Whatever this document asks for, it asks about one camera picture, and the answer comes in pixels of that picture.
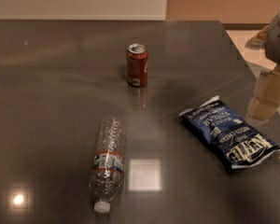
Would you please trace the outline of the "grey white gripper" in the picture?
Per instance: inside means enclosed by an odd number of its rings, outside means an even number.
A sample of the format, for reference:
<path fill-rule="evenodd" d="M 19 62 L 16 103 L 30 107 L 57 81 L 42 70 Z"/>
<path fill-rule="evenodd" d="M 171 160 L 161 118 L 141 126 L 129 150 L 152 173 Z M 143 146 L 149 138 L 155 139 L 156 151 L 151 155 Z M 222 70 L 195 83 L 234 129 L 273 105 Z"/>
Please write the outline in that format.
<path fill-rule="evenodd" d="M 259 73 L 245 118 L 254 124 L 268 121 L 280 107 L 280 11 L 269 24 L 265 56 L 279 64 L 273 70 L 261 70 Z"/>

